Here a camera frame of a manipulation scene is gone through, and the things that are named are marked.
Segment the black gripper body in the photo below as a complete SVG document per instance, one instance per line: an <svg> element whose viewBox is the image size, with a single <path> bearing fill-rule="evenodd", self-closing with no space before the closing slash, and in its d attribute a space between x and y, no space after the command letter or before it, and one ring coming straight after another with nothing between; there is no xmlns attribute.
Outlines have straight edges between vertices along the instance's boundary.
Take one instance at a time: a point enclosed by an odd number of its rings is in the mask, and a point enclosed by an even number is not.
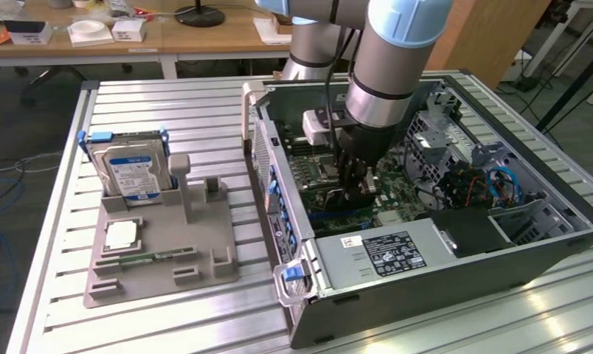
<svg viewBox="0 0 593 354"><path fill-rule="evenodd" d="M357 160L377 164L393 143L393 128L371 128L353 125L339 134L341 160Z"/></svg>

